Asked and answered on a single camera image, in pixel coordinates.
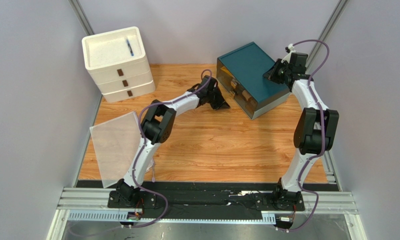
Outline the clear acrylic drawer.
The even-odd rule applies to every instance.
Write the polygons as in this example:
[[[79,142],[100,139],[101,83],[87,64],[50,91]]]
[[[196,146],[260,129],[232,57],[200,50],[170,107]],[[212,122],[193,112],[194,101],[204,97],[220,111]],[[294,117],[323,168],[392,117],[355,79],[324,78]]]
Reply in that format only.
[[[252,118],[258,103],[227,67],[223,65],[217,67],[217,79],[246,114]]]

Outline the teal drawer organizer box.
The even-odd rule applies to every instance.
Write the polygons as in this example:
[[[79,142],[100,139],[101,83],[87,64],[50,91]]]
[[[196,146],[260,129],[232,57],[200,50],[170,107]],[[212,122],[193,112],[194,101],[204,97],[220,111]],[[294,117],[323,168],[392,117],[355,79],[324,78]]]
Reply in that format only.
[[[251,120],[283,104],[290,95],[287,86],[274,83],[263,77],[263,74],[270,70],[274,64],[275,61],[255,42],[245,44],[217,58],[217,80],[217,67],[227,67],[230,73],[257,101],[257,107],[252,118],[240,107]]]

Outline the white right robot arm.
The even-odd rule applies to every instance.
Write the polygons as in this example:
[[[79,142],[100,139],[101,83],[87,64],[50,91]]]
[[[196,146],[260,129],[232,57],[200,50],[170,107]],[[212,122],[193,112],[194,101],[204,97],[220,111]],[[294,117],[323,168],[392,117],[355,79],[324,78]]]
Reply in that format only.
[[[333,146],[339,121],[339,113],[324,104],[311,75],[306,73],[307,58],[306,53],[289,50],[284,58],[276,60],[267,76],[274,83],[285,84],[302,109],[293,135],[294,157],[273,192],[280,208],[299,202],[312,166]]]

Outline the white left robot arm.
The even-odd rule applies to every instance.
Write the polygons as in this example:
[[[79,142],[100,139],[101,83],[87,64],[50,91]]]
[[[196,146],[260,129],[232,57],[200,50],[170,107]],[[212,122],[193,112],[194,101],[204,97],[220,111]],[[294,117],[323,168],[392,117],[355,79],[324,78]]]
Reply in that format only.
[[[176,117],[205,104],[213,110],[230,107],[218,81],[210,75],[203,76],[201,83],[182,95],[164,102],[154,100],[141,111],[143,118],[138,119],[141,135],[138,149],[129,170],[116,184],[116,192],[125,202],[132,206],[138,201],[147,167],[157,149],[170,137]]]

